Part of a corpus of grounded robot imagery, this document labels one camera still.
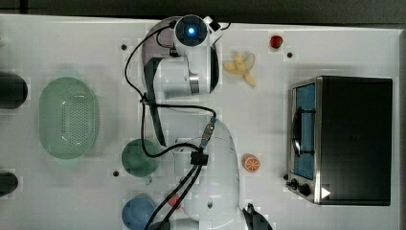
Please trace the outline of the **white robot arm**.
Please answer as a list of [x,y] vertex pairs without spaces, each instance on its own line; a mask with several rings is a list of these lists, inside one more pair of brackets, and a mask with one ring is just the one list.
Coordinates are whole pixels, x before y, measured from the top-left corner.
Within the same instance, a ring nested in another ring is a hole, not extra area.
[[240,225],[239,170],[229,129],[214,111],[177,99],[210,94],[217,86],[219,63],[215,43],[218,23],[197,15],[177,17],[169,25],[176,57],[151,57],[144,62],[149,113],[161,146],[174,154],[181,188],[172,210],[148,230],[237,230]]

